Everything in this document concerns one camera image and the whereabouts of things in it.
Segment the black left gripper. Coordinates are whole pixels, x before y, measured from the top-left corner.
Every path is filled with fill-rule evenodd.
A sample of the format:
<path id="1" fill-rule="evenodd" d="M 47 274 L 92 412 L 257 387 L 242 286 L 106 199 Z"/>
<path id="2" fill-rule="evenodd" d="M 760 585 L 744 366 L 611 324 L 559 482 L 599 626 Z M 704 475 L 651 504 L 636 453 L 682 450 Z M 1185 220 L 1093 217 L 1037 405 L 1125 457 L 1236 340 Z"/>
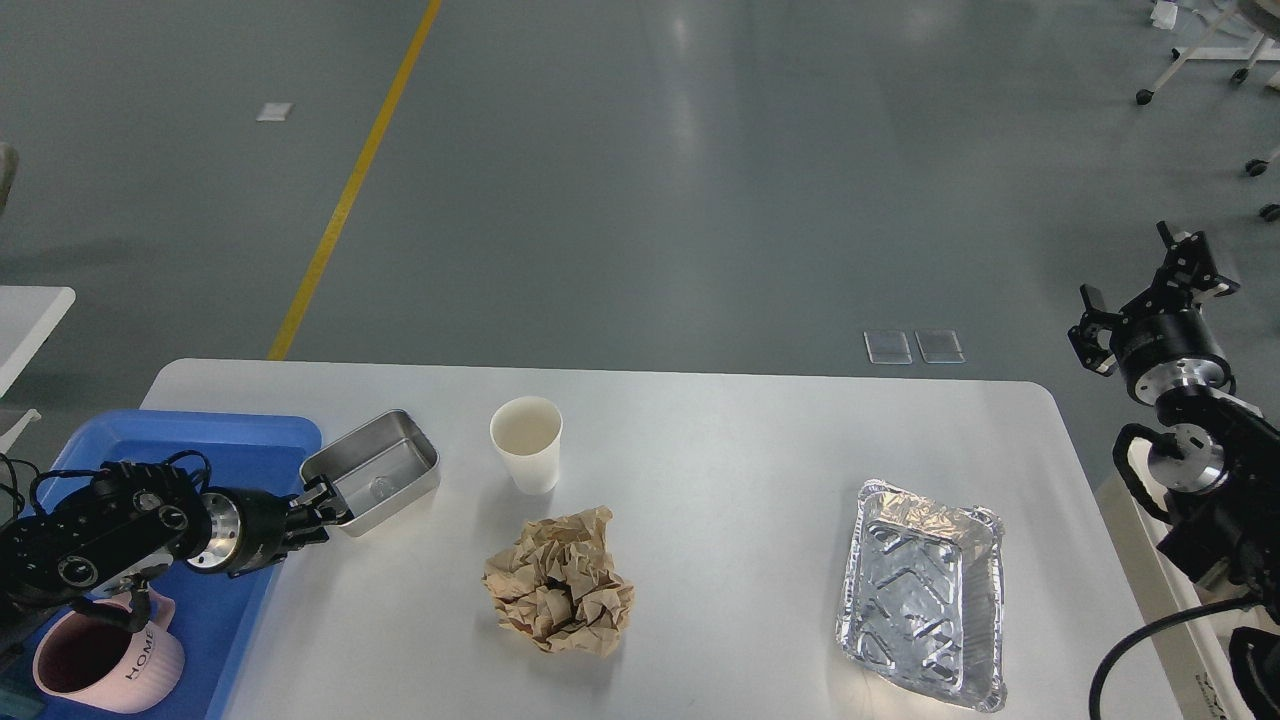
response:
<path id="1" fill-rule="evenodd" d="M 355 519 L 337 483 L 325 474 L 303 480 L 298 495 L 211 488 L 201 493 L 210 538 L 186 566 L 198 574 L 242 577 L 282 562 L 288 553 L 329 541 L 324 527 Z"/>

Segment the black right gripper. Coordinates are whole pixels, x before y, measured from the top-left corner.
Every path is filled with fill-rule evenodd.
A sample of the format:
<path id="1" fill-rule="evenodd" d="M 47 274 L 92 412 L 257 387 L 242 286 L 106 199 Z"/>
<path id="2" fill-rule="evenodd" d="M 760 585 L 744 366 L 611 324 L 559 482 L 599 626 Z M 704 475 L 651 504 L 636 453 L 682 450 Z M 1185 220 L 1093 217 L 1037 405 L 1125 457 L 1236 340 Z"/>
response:
<path id="1" fill-rule="evenodd" d="M 1202 311 L 1211 300 L 1242 288 L 1220 270 L 1203 231 L 1181 231 L 1169 222 L 1158 222 L 1156 231 L 1166 254 L 1146 291 L 1149 316 L 1125 320 L 1105 306 L 1098 288 L 1082 284 L 1083 313 L 1068 329 L 1068 341 L 1084 369 L 1111 377 L 1117 364 L 1129 396 L 1146 406 L 1181 387 L 1228 387 L 1230 363 Z M 1102 338 L 1111 333 L 1114 351 Z"/>

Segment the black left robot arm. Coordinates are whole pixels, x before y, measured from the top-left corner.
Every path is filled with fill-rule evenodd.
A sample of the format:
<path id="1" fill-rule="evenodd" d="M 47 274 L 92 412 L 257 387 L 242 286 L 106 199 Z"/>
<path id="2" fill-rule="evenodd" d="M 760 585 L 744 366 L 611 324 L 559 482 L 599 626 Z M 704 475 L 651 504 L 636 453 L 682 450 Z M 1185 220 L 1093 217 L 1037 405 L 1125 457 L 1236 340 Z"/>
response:
<path id="1" fill-rule="evenodd" d="M 328 477 L 297 495 L 212 484 L 196 450 L 159 462 L 106 461 L 35 475 L 3 524 L 3 664 L 56 612 L 70 609 L 140 632 L 154 582 L 177 564 L 238 578 L 271 568 L 353 512 Z"/>

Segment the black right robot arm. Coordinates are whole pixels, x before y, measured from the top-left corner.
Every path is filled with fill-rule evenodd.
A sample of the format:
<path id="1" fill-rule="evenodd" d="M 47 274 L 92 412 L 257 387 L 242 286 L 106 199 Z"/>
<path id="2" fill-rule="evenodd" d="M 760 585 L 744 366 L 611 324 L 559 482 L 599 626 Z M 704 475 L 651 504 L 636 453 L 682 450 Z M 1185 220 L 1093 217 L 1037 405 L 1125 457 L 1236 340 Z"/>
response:
<path id="1" fill-rule="evenodd" d="M 1091 680 L 1093 719 L 1101 717 L 1110 673 L 1142 641 L 1228 611 L 1258 607 L 1277 618 L 1279 433 L 1239 398 L 1203 315 L 1208 300 L 1239 284 L 1220 272 L 1204 232 L 1167 222 L 1157 232 L 1166 254 L 1149 286 L 1110 311 L 1102 293 L 1083 284 L 1083 313 L 1068 340 L 1084 369 L 1119 374 L 1128 395 L 1158 419 L 1158 428 L 1124 425 L 1112 450 L 1130 497 L 1167 527 L 1157 551 L 1190 582 L 1224 578 L 1242 593 L 1172 612 L 1119 641 Z"/>

